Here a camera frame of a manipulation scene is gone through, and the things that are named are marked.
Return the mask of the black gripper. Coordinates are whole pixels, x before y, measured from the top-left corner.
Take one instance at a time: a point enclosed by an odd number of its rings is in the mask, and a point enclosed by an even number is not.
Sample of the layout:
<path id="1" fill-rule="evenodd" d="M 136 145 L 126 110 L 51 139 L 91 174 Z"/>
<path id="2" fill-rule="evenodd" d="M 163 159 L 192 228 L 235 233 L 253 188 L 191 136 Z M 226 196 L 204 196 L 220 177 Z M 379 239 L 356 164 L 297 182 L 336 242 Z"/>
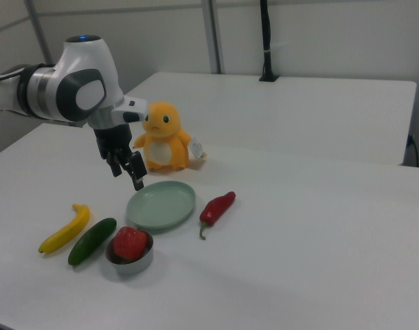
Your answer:
<path id="1" fill-rule="evenodd" d="M 120 124 L 110 129 L 94 129 L 93 132 L 100 156 L 110 166 L 113 176 L 122 174 L 122 162 L 125 162 L 125 169 L 132 179 L 134 189 L 141 190 L 147 170 L 141 153 L 132 152 L 129 146 L 132 138 L 129 124 Z"/>

